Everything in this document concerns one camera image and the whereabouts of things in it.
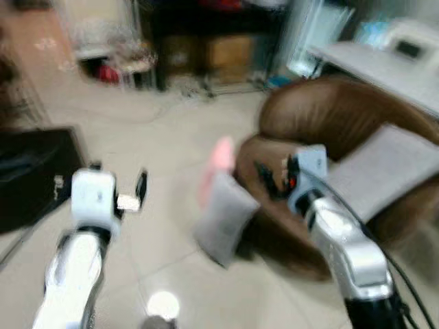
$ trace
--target white table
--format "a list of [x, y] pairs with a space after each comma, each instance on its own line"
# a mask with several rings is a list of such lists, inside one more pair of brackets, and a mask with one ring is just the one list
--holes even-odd
[[409, 58], [353, 42], [309, 52], [439, 119], [439, 71], [431, 74]]

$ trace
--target brown leather chair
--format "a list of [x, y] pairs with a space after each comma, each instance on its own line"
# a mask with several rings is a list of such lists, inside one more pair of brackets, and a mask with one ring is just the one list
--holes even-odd
[[[281, 161], [299, 145], [324, 144], [328, 157], [340, 161], [383, 123], [415, 132], [439, 145], [432, 119], [373, 86], [340, 77], [323, 77], [292, 84], [270, 95], [259, 116], [259, 133], [237, 154], [235, 177], [261, 203], [245, 232], [261, 252], [310, 278], [329, 277], [327, 265], [309, 240], [307, 229], [285, 201], [272, 201], [260, 183], [254, 161], [274, 171], [281, 185]], [[439, 202], [439, 175], [394, 202], [368, 223], [385, 245], [394, 245], [433, 219]]]

